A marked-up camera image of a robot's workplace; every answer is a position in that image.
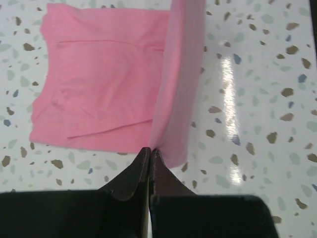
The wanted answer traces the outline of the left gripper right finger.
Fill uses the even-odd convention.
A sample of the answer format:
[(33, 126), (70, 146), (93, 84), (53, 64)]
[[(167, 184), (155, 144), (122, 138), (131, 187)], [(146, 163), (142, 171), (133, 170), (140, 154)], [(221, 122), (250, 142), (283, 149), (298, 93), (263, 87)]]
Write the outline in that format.
[(155, 238), (276, 238), (267, 205), (257, 196), (197, 195), (151, 154), (149, 209)]

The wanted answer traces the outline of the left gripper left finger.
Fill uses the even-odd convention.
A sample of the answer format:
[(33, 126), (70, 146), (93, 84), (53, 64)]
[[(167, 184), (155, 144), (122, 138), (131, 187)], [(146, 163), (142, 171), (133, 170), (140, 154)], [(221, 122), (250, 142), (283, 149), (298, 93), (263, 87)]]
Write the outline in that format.
[(3, 238), (145, 238), (150, 149), (97, 190), (5, 192)]

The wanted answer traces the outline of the pink t-shirt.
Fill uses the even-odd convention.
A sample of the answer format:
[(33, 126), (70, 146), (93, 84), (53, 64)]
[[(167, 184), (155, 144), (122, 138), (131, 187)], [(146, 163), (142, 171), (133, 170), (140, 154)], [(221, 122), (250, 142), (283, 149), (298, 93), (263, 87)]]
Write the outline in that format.
[(187, 160), (205, 38), (204, 0), (170, 10), (79, 9), (49, 3), (44, 88), (30, 141), (94, 151), (158, 149), (169, 168)]

